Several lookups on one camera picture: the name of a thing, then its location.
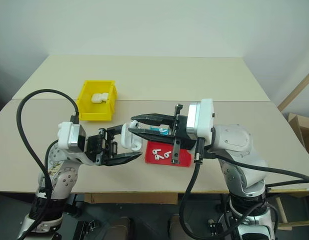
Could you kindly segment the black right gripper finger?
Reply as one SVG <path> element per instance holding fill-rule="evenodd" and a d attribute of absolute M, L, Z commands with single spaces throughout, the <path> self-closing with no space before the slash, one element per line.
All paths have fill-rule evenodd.
<path fill-rule="evenodd" d="M 129 128 L 128 131 L 142 139 L 151 142 L 158 142 L 164 144 L 173 145 L 175 142 L 175 137 L 171 135 L 163 135 L 160 134 L 158 131 L 150 130 L 150 129 L 143 129 L 143 128 Z"/>
<path fill-rule="evenodd" d="M 142 124 L 173 124 L 175 122 L 174 116 L 159 113 L 140 114 L 130 119 Z"/>

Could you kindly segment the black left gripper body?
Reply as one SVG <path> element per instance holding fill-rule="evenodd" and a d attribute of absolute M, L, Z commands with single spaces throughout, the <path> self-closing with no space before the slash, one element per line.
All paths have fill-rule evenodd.
<path fill-rule="evenodd" d="M 104 166 L 105 160 L 118 154 L 115 136 L 107 136 L 105 128 L 99 128 L 97 135 L 89 136 L 85 144 L 85 155 L 94 165 Z"/>

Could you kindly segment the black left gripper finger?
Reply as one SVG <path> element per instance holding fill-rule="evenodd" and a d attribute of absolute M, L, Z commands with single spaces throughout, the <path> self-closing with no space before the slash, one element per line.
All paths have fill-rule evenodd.
<path fill-rule="evenodd" d="M 113 137 L 113 136 L 116 136 L 116 135 L 122 135 L 126 131 L 126 127 L 129 127 L 128 123 L 109 127 L 109 128 L 106 129 L 106 135 L 108 137 Z"/>
<path fill-rule="evenodd" d="M 127 153 L 120 153 L 116 154 L 114 157 L 107 159 L 104 161 L 104 166 L 118 166 L 127 164 L 142 155 L 141 152 L 127 152 Z"/>

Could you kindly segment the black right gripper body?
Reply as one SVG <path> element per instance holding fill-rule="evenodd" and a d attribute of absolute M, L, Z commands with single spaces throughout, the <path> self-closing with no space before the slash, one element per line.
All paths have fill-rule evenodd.
<path fill-rule="evenodd" d="M 192 140 L 187 134 L 188 117 L 180 115 L 182 108 L 182 104 L 177 104 L 174 111 L 174 123 L 172 128 L 172 135 L 174 137 L 171 157 L 172 164 L 180 163 L 180 149 L 191 150 L 195 145 L 195 140 Z"/>

